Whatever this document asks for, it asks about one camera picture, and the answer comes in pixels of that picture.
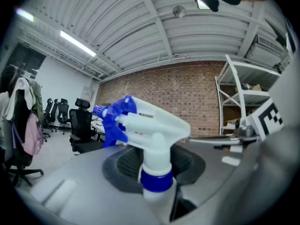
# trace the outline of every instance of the pink bag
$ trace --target pink bag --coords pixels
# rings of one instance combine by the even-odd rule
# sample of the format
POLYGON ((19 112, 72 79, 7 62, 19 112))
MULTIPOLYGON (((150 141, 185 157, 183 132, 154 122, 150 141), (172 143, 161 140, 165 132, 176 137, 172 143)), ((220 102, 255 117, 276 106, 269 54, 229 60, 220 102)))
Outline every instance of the pink bag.
POLYGON ((12 125, 12 132, 13 132, 13 146, 15 148, 15 140, 14 134, 17 136, 20 144, 22 144, 23 149, 26 153, 34 156, 39 153, 41 147, 44 143, 43 140, 43 131, 41 125, 38 122, 38 117, 34 113, 30 113, 27 123, 26 123, 26 130, 25 130, 25 142, 23 143, 16 128, 15 124, 12 125))

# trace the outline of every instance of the person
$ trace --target person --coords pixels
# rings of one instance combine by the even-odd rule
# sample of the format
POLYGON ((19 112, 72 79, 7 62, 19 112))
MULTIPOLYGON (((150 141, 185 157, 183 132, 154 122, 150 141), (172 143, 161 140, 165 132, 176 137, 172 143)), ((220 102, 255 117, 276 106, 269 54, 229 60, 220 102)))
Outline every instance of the person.
POLYGON ((17 80, 17 69, 12 65, 6 66, 0 77, 0 153, 1 153, 1 159, 3 159, 4 150, 6 149, 6 146, 4 143, 3 115, 6 112, 9 98, 13 93, 16 80, 17 80))

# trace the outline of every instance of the gray floor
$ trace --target gray floor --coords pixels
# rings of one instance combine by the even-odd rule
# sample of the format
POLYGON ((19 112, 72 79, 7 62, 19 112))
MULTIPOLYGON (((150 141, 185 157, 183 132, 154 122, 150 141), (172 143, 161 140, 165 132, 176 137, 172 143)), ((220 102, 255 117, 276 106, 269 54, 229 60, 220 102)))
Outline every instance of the gray floor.
MULTIPOLYGON (((78 152, 73 152, 70 145, 70 132, 66 131, 62 134, 62 131, 49 131, 45 132, 50 134, 50 138, 47 138, 47 142, 44 142, 41 151, 33 157, 32 163, 26 169, 42 169, 44 176, 40 173, 26 175, 28 180, 34 185, 43 177, 48 176, 53 171, 58 169, 64 163, 75 157, 78 152)), ((23 180, 19 180, 17 187, 26 191, 30 190, 30 187, 23 180)))

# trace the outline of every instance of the chair seat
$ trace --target chair seat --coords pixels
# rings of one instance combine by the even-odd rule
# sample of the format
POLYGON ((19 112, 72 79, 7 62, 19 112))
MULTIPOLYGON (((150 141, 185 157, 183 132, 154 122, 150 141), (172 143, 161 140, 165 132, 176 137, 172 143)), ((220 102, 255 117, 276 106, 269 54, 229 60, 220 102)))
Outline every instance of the chair seat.
POLYGON ((79 153, 85 153, 85 152, 90 152, 94 150, 101 149, 103 147, 102 142, 90 140, 88 142, 83 142, 83 143, 76 143, 76 150, 79 153))

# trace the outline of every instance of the white shelving unit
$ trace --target white shelving unit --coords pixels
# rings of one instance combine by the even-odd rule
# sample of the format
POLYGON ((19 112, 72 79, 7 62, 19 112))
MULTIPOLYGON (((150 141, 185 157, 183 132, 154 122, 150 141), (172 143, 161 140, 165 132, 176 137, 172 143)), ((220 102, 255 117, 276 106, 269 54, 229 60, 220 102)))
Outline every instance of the white shelving unit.
POLYGON ((264 90, 269 90, 273 83, 280 77, 280 74, 270 68, 264 68, 249 63, 231 61, 228 55, 225 55, 227 62, 224 65, 218 77, 215 77, 218 91, 219 109, 220 109, 220 131, 223 133, 223 106, 239 106, 241 118, 246 118, 246 106, 260 106, 270 96, 268 92, 256 90, 243 90, 241 83, 250 85, 259 84, 264 90), (229 96, 220 89, 220 85, 236 86, 238 92, 229 96))

